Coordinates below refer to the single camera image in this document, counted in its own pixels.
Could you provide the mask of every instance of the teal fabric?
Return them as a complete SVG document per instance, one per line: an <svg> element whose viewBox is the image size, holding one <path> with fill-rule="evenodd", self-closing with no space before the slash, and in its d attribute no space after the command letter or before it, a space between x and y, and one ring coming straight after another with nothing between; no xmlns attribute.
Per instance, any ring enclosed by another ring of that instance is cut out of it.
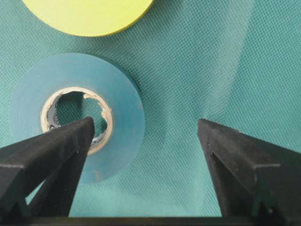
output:
<svg viewBox="0 0 301 226"><path fill-rule="evenodd" d="M301 1L157 0L134 26L100 38L56 31L20 0L1 0L0 9L1 146L12 142L15 86L48 56L108 58L141 90L140 151L114 177L80 186L72 216L220 215L199 118L301 150Z"/></svg>

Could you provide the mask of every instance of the tape roll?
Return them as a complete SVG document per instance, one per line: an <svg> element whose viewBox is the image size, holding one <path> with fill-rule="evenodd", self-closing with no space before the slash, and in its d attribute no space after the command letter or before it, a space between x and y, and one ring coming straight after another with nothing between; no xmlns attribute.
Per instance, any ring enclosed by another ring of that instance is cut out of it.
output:
<svg viewBox="0 0 301 226"><path fill-rule="evenodd" d="M12 97L12 134L20 141L60 126L56 103L72 91L98 100L107 121L106 131L93 139L80 182L111 177L134 158L143 140L145 119L134 82L103 59L79 53L59 54L32 67Z"/></svg>
<svg viewBox="0 0 301 226"><path fill-rule="evenodd" d="M153 0L23 0L51 27L78 36L104 36L134 24Z"/></svg>

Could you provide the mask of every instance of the tape roll hole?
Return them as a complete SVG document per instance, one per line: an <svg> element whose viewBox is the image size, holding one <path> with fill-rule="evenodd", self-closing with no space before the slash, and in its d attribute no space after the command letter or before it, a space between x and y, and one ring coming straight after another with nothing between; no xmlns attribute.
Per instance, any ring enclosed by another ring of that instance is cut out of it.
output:
<svg viewBox="0 0 301 226"><path fill-rule="evenodd" d="M107 103L91 90L68 87L51 95L41 112L43 132L91 116L95 135L88 154L99 151L109 140L112 131L112 115Z"/></svg>

